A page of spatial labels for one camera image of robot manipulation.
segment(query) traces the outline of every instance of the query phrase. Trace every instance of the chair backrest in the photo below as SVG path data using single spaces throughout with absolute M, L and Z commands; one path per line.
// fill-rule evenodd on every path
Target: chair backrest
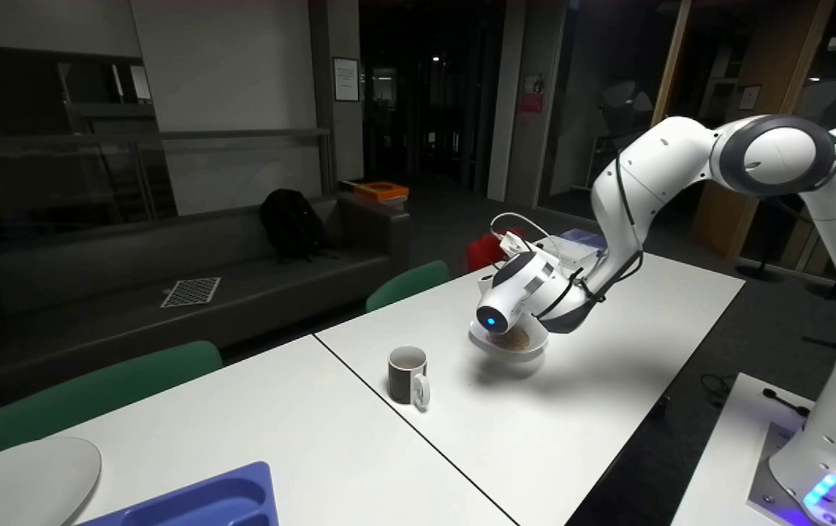
M 221 368 L 211 341 L 186 341 L 126 360 L 0 405 L 0 450 L 52 436 Z
M 380 310 L 385 303 L 404 300 L 410 295 L 417 295 L 424 289 L 432 289 L 439 284 L 449 281 L 449 269 L 445 259 L 430 259 L 424 266 L 405 269 L 385 281 L 380 289 L 375 289 L 366 297 L 366 310 Z

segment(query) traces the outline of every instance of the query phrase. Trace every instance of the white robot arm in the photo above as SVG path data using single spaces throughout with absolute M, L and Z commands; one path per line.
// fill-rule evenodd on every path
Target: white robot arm
M 794 117 L 703 129 L 668 117 L 616 154 L 592 184 L 591 205 L 607 246 L 600 262 L 584 275 L 565 275 L 550 250 L 506 232 L 509 262 L 481 292 L 480 327 L 499 336 L 519 316 L 538 319 L 550 333 L 584 323 L 607 289 L 636 269 L 657 211 L 696 181 L 749 196 L 798 192 L 836 262 L 836 129 Z M 768 466 L 816 522 L 836 522 L 836 368 L 804 430 Z

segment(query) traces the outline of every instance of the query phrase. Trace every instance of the mug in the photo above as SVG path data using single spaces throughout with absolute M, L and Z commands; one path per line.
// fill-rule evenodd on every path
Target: mug
M 389 354 L 389 396 L 427 411 L 427 354 L 421 348 L 395 348 Z

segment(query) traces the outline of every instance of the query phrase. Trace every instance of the white table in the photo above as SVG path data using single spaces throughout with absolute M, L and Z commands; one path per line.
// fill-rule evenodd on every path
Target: white table
M 319 339 L 375 390 L 398 345 L 430 354 L 430 411 L 398 405 L 518 522 L 565 522 L 591 493 L 743 281 L 645 254 L 645 266 L 566 336 L 525 379 L 480 371 L 467 339 L 473 272 Z
M 749 373 L 736 373 L 734 390 L 720 411 L 720 419 L 711 431 L 706 450 L 693 471 L 693 479 L 682 495 L 682 506 L 673 517 L 673 526 L 774 526 L 765 510 L 749 503 L 749 487 L 756 472 L 768 422 L 784 430 L 798 430 L 800 417 L 763 396 L 768 383 Z M 809 400 L 774 389 L 784 400 L 798 405 L 812 405 Z
M 285 526 L 509 522 L 309 336 L 63 436 L 103 452 L 81 520 L 262 457 Z

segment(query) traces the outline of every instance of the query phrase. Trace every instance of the gray sofa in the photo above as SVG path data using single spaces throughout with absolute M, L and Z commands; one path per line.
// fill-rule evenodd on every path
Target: gray sofa
M 186 339 L 220 348 L 361 300 L 410 262 L 410 216 L 313 200 L 332 249 L 278 259 L 256 206 L 0 246 L 0 400 Z M 180 276 L 214 303 L 160 310 Z

